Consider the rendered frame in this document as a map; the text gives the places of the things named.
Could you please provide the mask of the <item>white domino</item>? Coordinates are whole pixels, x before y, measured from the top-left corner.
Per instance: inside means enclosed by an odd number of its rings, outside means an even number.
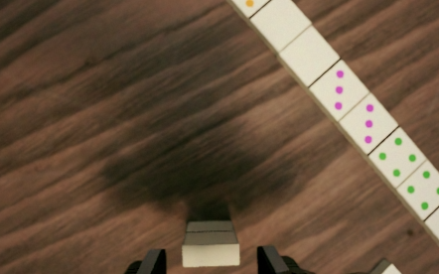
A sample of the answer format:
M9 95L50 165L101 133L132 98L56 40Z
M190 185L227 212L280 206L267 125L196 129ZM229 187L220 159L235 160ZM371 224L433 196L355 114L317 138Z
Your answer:
M389 187L439 246L439 173L425 160L396 189Z
M276 59L332 122L369 93L312 25Z
M383 260L370 274L400 274L392 264Z
M277 56L312 24L291 0L226 0Z
M334 124L388 187L396 189L426 160L371 93Z

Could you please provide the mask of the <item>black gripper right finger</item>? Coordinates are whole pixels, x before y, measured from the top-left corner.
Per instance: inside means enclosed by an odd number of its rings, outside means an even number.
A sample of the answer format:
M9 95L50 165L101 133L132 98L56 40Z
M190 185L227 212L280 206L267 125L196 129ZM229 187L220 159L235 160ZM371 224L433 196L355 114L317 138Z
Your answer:
M289 256L280 256L274 245L257 246L257 274L316 274L301 269Z

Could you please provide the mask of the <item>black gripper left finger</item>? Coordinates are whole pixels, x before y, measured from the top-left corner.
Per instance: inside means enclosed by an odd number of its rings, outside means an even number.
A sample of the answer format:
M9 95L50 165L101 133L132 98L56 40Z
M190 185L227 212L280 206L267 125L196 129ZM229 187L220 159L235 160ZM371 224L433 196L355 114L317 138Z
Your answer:
M167 274L166 249L149 249L144 260L131 263L124 274Z

